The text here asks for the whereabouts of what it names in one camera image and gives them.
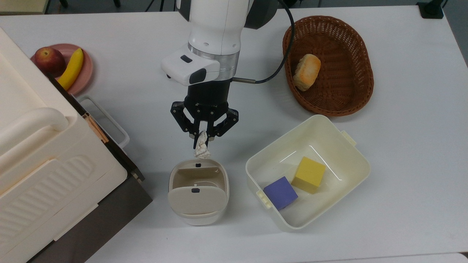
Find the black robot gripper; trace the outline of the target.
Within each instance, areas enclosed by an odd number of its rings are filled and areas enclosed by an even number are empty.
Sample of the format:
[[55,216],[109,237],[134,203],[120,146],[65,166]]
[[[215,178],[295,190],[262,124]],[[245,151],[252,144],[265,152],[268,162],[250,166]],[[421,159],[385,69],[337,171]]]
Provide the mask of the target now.
[[[173,102],[170,110],[183,132],[189,133],[197,140],[200,136],[201,121],[207,121],[206,142],[209,142],[216,136],[224,135],[238,122],[238,111],[229,108],[227,102],[231,82],[232,80],[228,79],[189,85],[185,100]],[[184,110],[189,112],[193,121],[189,120]],[[224,114],[226,118],[214,125]]]

